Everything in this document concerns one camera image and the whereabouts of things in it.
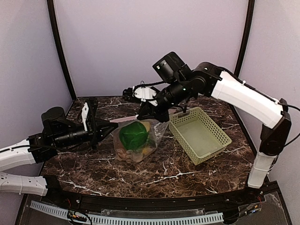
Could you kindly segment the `clear zip top bag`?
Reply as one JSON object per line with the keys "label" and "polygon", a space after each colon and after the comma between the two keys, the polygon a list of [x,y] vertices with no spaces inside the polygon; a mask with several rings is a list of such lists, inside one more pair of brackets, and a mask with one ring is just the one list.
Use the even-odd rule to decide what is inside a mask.
{"label": "clear zip top bag", "polygon": [[169,122],[156,119],[138,120],[136,116],[112,120],[118,127],[111,133],[115,159],[139,163],[159,146]]}

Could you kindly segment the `green pepper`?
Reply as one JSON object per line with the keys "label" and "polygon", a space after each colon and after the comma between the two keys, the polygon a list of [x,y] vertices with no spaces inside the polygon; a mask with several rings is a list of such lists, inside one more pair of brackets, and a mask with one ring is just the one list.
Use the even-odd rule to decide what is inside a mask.
{"label": "green pepper", "polygon": [[137,150],[141,148],[148,139],[149,132],[145,126],[138,121],[122,127],[119,131],[119,139],[126,150]]}

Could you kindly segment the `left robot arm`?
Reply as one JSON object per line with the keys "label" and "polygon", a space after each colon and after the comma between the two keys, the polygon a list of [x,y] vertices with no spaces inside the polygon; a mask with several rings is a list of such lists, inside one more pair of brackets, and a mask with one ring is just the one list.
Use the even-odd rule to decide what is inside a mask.
{"label": "left robot arm", "polygon": [[42,133],[29,136],[21,142],[0,150],[1,192],[48,196],[55,204],[66,201],[56,176],[21,176],[6,173],[6,170],[22,165],[45,162],[68,151],[75,145],[88,143],[95,147],[103,141],[118,124],[107,120],[91,120],[77,125],[67,119],[45,119]]}

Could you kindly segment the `beige walnut-like food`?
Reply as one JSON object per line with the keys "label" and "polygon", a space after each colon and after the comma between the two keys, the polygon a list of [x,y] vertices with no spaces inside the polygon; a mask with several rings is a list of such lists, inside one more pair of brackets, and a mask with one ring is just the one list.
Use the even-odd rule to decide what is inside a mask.
{"label": "beige walnut-like food", "polygon": [[146,129],[147,132],[150,131],[150,129],[151,129],[151,123],[149,121],[143,120],[143,121],[140,121],[140,123],[145,126],[145,129]]}

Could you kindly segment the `brown potato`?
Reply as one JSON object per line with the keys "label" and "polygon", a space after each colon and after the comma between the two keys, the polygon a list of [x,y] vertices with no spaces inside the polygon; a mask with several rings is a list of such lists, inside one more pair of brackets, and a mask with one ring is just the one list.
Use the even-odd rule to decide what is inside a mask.
{"label": "brown potato", "polygon": [[143,159],[143,154],[140,151],[125,150],[124,148],[116,148],[115,158],[119,161],[126,161],[128,163],[139,163]]}

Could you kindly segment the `orange yellow mango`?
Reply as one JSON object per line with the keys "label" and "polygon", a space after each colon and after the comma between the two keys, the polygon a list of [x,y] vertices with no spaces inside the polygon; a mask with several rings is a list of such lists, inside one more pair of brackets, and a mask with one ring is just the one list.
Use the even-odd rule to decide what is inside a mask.
{"label": "orange yellow mango", "polygon": [[147,157],[148,155],[150,155],[152,152],[155,151],[155,148],[152,148],[152,147],[145,147],[142,149],[142,155],[144,157]]}

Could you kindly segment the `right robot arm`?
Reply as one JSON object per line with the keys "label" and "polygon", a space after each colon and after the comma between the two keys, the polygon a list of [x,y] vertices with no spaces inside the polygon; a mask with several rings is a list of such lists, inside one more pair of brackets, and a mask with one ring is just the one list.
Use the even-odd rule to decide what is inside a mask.
{"label": "right robot arm", "polygon": [[283,98],[270,97],[240,80],[228,69],[209,62],[202,62],[191,70],[186,64],[175,68],[164,60],[155,64],[154,69],[162,78],[169,75],[171,80],[162,90],[155,90],[152,84],[140,84],[133,88],[133,97],[141,101],[137,115],[139,120],[152,118],[160,122],[168,121],[170,108],[185,99],[202,95],[224,101],[261,122],[260,147],[247,179],[247,187],[239,194],[243,203],[250,203],[256,198],[257,189],[263,185],[276,158],[298,138],[295,136],[287,140],[292,127],[288,110],[299,110],[299,107],[288,104]]}

